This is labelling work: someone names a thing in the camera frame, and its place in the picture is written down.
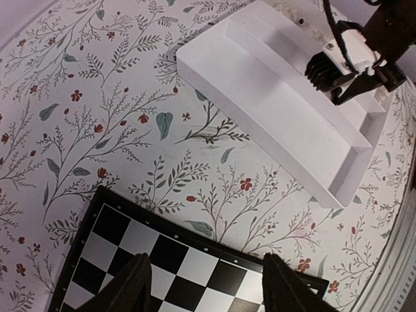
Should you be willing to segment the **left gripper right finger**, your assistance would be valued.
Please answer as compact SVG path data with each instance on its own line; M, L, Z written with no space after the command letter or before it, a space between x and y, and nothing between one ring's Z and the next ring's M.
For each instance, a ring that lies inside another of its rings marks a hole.
M330 312L336 309L318 297L277 254L263 258L265 312Z

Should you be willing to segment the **black and white chessboard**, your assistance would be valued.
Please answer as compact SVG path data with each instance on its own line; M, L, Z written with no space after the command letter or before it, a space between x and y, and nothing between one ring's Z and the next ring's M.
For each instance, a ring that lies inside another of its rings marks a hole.
M49 305L75 311L136 254L149 256L151 311L263 311L260 259L153 214L104 187L75 236Z

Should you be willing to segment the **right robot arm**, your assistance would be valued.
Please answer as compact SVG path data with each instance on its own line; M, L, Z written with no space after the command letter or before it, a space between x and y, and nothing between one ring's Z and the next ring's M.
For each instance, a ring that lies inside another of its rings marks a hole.
M351 85L340 95L333 96L335 105L380 86L387 91L396 90L406 81L404 72L397 61L415 44L415 1L369 1L377 6L365 26L358 23L338 21L337 34L349 29L357 29L365 38L365 43L373 51L380 53L378 60L371 66L373 75L363 72L357 75Z

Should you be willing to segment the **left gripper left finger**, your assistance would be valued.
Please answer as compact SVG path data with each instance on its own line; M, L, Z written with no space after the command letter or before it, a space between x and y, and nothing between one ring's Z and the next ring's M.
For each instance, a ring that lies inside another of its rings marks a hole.
M117 275L77 311L149 311L152 271L149 255L136 254Z

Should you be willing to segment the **white plastic compartment tray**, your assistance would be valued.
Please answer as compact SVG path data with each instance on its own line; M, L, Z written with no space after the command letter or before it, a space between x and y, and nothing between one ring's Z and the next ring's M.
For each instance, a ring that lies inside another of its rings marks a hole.
M391 102L366 93L336 106L304 76L315 43L263 1L177 50L179 76L290 173L325 208L348 207Z

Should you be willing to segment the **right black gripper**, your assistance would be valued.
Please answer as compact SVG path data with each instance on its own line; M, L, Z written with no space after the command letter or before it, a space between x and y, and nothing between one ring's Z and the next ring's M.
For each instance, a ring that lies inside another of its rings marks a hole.
M334 99L334 105L339 106L352 98L370 92L384 86L388 92L396 90L405 83L405 74L395 64L387 63L385 66L378 66L374 74L369 75L367 71L356 77L352 84Z

